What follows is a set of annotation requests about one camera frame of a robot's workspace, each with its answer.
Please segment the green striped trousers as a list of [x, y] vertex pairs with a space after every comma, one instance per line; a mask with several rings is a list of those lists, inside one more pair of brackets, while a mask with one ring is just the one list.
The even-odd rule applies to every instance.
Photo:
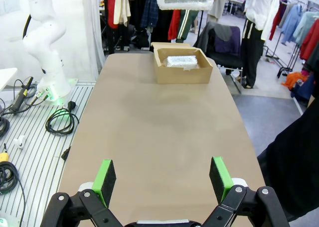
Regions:
[[192, 23], [197, 18], [198, 11], [197, 10], [181, 10], [180, 11], [180, 20], [179, 27], [176, 37], [176, 43], [183, 43], [190, 31]]

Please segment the cream hanging garment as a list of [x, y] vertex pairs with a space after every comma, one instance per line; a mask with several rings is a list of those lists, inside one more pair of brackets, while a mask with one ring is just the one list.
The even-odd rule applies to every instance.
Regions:
[[130, 16], [129, 0], [115, 0], [113, 23], [123, 24], [127, 27]]

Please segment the person in black shirt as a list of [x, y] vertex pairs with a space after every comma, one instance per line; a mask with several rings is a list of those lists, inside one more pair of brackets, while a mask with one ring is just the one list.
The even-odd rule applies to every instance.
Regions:
[[289, 222], [319, 208], [319, 97], [257, 160]]

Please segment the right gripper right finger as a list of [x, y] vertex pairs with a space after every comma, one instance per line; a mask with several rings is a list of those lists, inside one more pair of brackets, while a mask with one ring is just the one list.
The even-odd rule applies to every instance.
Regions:
[[290, 227], [272, 187], [253, 191], [235, 185], [222, 157], [211, 158], [209, 177], [218, 205], [203, 227], [231, 227], [238, 216], [247, 217], [253, 227]]

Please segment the small white clip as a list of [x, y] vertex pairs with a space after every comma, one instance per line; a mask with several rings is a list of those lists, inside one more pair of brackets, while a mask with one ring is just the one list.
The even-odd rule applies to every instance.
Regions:
[[23, 149], [26, 143], [26, 136], [25, 135], [20, 135], [18, 138], [14, 138], [13, 142], [15, 146], [17, 146], [20, 149]]

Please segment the open brown cardboard box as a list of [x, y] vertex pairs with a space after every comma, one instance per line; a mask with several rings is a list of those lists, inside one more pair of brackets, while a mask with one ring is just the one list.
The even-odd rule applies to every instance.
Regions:
[[[216, 63], [209, 59], [200, 48], [186, 43], [153, 42], [156, 81], [158, 84], [208, 84]], [[184, 71], [182, 68], [170, 68], [164, 64], [168, 56], [196, 56], [198, 69]]]

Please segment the light blue shirt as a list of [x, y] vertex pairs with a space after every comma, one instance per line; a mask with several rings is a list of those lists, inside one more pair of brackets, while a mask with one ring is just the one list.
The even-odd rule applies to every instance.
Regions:
[[284, 35], [281, 43], [286, 45], [287, 42], [296, 42], [301, 45], [302, 30], [305, 22], [305, 12], [301, 4], [294, 5], [282, 27], [281, 33]]

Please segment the orange cloth pile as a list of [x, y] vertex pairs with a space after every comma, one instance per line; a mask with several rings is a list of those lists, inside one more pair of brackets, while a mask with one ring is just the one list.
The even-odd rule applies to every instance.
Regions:
[[281, 83], [284, 87], [292, 90], [298, 81], [304, 83], [308, 79], [308, 76], [303, 75], [301, 72], [290, 73], [286, 77], [286, 81]]

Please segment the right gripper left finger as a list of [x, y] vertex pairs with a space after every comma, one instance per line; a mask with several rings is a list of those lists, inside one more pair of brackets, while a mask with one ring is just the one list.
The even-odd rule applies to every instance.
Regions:
[[73, 196], [55, 193], [46, 208], [41, 227], [78, 227], [90, 220], [94, 227], [122, 227], [109, 209], [116, 181], [112, 160], [103, 160], [92, 185], [84, 183]]

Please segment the black handheld controller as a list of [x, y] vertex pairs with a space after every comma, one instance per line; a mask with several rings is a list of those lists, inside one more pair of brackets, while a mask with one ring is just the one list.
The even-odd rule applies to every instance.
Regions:
[[13, 104], [9, 108], [9, 110], [13, 113], [17, 113], [24, 101], [24, 99], [27, 96], [27, 91], [29, 90], [31, 83], [33, 81], [33, 77], [31, 76], [26, 84], [21, 85], [21, 89], [17, 96], [13, 100]]

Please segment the black clothes rack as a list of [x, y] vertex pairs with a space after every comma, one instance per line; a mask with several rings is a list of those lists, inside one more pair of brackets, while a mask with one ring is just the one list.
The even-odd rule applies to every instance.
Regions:
[[279, 1], [279, 9], [277, 11], [277, 14], [275, 15], [275, 18], [273, 20], [273, 25], [270, 33], [269, 40], [273, 40], [275, 38], [275, 32], [279, 32], [278, 38], [276, 38], [276, 45], [274, 50], [271, 50], [267, 45], [264, 46], [265, 50], [265, 57], [266, 60], [274, 62], [278, 67], [279, 71], [277, 73], [277, 77], [279, 78], [281, 75], [287, 75], [289, 72], [293, 71], [293, 68], [297, 62], [297, 59], [300, 58], [300, 52], [301, 52], [301, 45], [297, 44], [296, 42], [293, 43], [293, 50], [290, 54], [290, 58], [287, 62], [285, 62], [279, 54], [276, 52], [284, 46], [281, 41], [283, 38], [283, 34], [281, 33], [282, 27], [285, 23], [285, 20], [291, 10], [291, 8], [296, 5], [301, 4], [303, 8], [303, 12], [305, 12], [305, 22], [302, 30], [302, 42], [304, 41], [305, 37], [307, 36], [310, 28], [314, 24], [314, 22], [319, 19], [319, 4], [311, 4], [304, 3], [299, 0], [280, 0]]

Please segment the white side table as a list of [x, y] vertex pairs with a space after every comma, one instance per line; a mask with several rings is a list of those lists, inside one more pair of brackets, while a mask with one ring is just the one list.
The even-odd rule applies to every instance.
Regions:
[[0, 69], [0, 92], [5, 88], [16, 72], [17, 68]]

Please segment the red shirt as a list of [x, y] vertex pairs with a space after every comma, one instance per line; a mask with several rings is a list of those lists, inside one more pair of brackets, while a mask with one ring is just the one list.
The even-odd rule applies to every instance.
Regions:
[[301, 45], [300, 59], [308, 60], [319, 42], [319, 19], [310, 28], [307, 36]]

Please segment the blue plaid shirt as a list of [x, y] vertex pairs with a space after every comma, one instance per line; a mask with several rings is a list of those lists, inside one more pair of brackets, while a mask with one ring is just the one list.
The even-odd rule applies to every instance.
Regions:
[[157, 0], [146, 0], [140, 27], [156, 27], [159, 17], [159, 6]]

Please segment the white slotted base plate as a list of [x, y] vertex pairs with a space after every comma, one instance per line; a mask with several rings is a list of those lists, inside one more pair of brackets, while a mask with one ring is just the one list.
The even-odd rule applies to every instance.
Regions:
[[[72, 145], [78, 129], [68, 135], [46, 131], [46, 121], [61, 107], [41, 104], [25, 113], [6, 116], [10, 128], [0, 137], [0, 153], [8, 151], [20, 178], [12, 191], [0, 195], [0, 218], [7, 220], [9, 227], [40, 227], [51, 196], [58, 192], [66, 164], [61, 155]], [[20, 135], [26, 136], [23, 149], [13, 142]]]

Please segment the chair draped with clothes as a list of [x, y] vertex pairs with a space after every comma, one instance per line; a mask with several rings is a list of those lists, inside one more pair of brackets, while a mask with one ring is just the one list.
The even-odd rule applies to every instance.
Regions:
[[226, 69], [226, 75], [241, 70], [241, 30], [237, 26], [229, 26], [209, 22], [197, 38], [194, 47], [200, 48], [204, 54]]

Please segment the mannequin in white jacket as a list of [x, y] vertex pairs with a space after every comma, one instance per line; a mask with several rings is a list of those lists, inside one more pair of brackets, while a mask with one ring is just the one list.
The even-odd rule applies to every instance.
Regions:
[[280, 0], [246, 0], [246, 16], [242, 42], [241, 59], [243, 62], [243, 87], [254, 87], [257, 65], [263, 54], [263, 46], [270, 35], [274, 18], [279, 9]]

